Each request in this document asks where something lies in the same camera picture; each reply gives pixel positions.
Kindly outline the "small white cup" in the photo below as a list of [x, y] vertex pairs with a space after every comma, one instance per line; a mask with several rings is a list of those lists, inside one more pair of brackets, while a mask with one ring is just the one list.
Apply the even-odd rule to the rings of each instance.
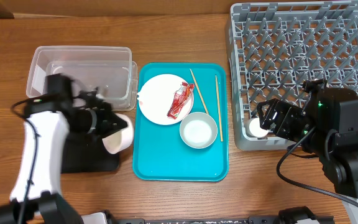
[[259, 118], [251, 118], [245, 124], [246, 134], [253, 138], [264, 138], [269, 131], [260, 127]]

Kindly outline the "white napkin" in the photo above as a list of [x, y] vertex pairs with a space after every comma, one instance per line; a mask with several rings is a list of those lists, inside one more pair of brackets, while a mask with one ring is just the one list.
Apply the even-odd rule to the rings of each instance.
[[142, 101], [141, 92], [138, 92], [138, 93], [137, 93], [137, 99], [138, 99], [138, 101]]

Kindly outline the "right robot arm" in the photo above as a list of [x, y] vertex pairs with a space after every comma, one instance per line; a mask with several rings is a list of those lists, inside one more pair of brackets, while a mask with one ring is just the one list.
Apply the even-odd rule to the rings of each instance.
[[341, 200], [350, 221], [358, 223], [358, 94], [330, 87], [323, 79], [307, 80], [302, 88], [310, 97], [302, 108], [276, 98], [258, 103], [260, 127], [293, 141], [286, 156], [301, 147], [317, 157], [334, 191], [285, 177], [280, 168], [286, 156], [279, 160], [276, 173], [289, 184]]

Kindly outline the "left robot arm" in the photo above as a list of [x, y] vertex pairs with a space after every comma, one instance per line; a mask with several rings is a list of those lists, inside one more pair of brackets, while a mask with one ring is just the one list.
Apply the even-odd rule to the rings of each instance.
[[128, 116], [116, 114], [98, 90], [73, 94], [73, 79], [58, 73], [45, 78], [44, 95], [22, 100], [23, 112], [11, 112], [24, 121], [24, 150], [10, 202], [0, 206], [0, 223], [27, 223], [40, 215], [44, 223], [116, 223], [105, 210], [80, 215], [62, 196], [60, 176], [67, 137], [77, 144], [94, 140], [110, 154], [127, 149], [134, 139]]

